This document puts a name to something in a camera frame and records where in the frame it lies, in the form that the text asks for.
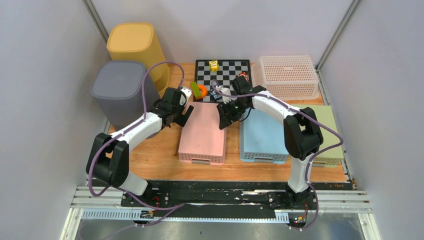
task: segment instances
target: robotic arm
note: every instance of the robotic arm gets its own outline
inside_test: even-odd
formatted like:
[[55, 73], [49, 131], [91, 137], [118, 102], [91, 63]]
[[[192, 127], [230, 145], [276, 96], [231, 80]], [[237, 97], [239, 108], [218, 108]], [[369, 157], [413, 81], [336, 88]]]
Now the robotic arm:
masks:
[[[92, 170], [93, 177], [114, 188], [120, 188], [141, 196], [148, 183], [143, 178], [130, 172], [130, 152], [149, 136], [167, 126], [171, 127], [171, 123], [177, 123], [184, 127], [194, 108], [189, 106], [187, 112], [183, 114], [191, 95], [192, 91], [189, 88], [175, 89], [169, 87], [162, 99], [157, 100], [148, 109], [145, 118], [141, 116], [124, 129], [111, 135], [98, 134], [94, 139], [85, 169], [87, 174], [94, 160], [96, 162]], [[100, 152], [98, 159], [94, 159], [102, 146], [113, 138], [116, 139]]]
[[[307, 170], [307, 165], [312, 155], [318, 152], [324, 139], [319, 126], [295, 111], [302, 112], [316, 120], [315, 112], [309, 107], [300, 109], [285, 102], [280, 104], [272, 100], [275, 97], [269, 91], [262, 86], [251, 87], [244, 76], [237, 77], [231, 81], [231, 84], [236, 94], [242, 95], [242, 97], [233, 100], [224, 96], [223, 102], [217, 105], [219, 128], [224, 129], [238, 121], [248, 108], [265, 112], [282, 124], [285, 147], [291, 155], [291, 170], [285, 199], [277, 199], [274, 205], [277, 207], [289, 204], [293, 208], [303, 205], [311, 191], [306, 181], [306, 179], [309, 181], [311, 174], [311, 169]], [[226, 88], [218, 87], [217, 89], [221, 92], [228, 92]]]

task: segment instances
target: gray trash can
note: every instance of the gray trash can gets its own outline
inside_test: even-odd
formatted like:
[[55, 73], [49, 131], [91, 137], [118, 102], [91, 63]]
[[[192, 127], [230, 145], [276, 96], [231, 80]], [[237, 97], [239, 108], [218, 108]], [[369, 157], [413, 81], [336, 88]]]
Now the gray trash can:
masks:
[[[143, 115], [142, 77], [146, 73], [143, 63], [115, 60], [104, 64], [91, 85], [91, 95], [114, 127], [121, 130]], [[144, 83], [147, 108], [160, 99], [150, 76]]]

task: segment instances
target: wooden table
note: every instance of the wooden table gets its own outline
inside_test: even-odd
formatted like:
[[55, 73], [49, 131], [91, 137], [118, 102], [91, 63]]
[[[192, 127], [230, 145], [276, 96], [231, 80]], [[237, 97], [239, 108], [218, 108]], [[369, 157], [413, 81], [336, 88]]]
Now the wooden table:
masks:
[[[185, 71], [183, 86], [190, 87], [195, 77], [195, 63], [182, 63]], [[181, 70], [169, 65], [169, 86], [176, 88], [181, 80]], [[290, 104], [322, 105], [321, 95], [314, 100], [287, 101]], [[287, 182], [290, 176], [290, 159], [285, 164], [243, 162], [239, 156], [240, 125], [233, 123], [227, 128], [225, 164], [222, 166], [189, 164], [178, 160], [178, 145], [182, 128], [172, 124], [155, 137], [146, 139], [132, 151], [130, 170], [149, 180], [215, 180], [215, 181], [260, 181]], [[345, 182], [343, 167], [313, 167], [313, 182]]]

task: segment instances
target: yellow lid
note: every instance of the yellow lid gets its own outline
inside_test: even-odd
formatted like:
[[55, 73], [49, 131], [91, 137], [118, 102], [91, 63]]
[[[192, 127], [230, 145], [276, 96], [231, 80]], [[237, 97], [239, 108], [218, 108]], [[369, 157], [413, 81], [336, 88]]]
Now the yellow lid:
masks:
[[143, 51], [150, 46], [153, 34], [154, 28], [150, 23], [122, 23], [110, 32], [107, 49], [111, 52]]

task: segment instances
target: storage box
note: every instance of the storage box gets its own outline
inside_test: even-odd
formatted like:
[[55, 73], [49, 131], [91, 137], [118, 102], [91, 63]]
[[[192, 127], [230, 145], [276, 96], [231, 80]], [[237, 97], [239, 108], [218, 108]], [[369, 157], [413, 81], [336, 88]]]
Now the storage box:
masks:
[[[293, 104], [293, 106], [304, 109], [306, 107], [310, 107], [314, 110], [316, 119], [318, 122], [324, 124], [330, 129], [337, 132], [336, 121], [334, 120], [334, 115], [331, 106], [325, 105], [309, 105], [309, 104]], [[322, 132], [322, 137], [324, 138], [324, 143], [319, 146], [319, 149], [324, 149], [328, 146], [338, 144], [339, 139], [334, 136], [331, 132], [325, 130], [324, 128], [320, 128]], [[326, 168], [335, 168], [339, 163], [343, 160], [343, 150], [341, 146], [332, 148], [328, 151], [325, 151], [318, 155], [313, 160], [314, 166], [322, 165]]]
[[[115, 26], [107, 40], [107, 49], [113, 60], [138, 61], [147, 69], [165, 61], [155, 29], [146, 22], [122, 23]], [[170, 68], [167, 64], [161, 64], [150, 72], [150, 77], [162, 96], [169, 84]]]
[[[90, 92], [115, 131], [142, 116], [142, 77], [145, 73], [146, 67], [137, 61], [109, 61], [98, 70]], [[147, 108], [160, 99], [149, 76], [144, 91]]]
[[261, 56], [252, 67], [253, 86], [261, 85], [281, 100], [319, 96], [319, 80], [308, 55]]
[[284, 164], [288, 156], [283, 125], [268, 114], [252, 109], [247, 119], [240, 122], [240, 159], [243, 162]]
[[183, 163], [223, 165], [226, 128], [220, 130], [217, 104], [189, 102], [194, 107], [182, 128], [178, 158]]

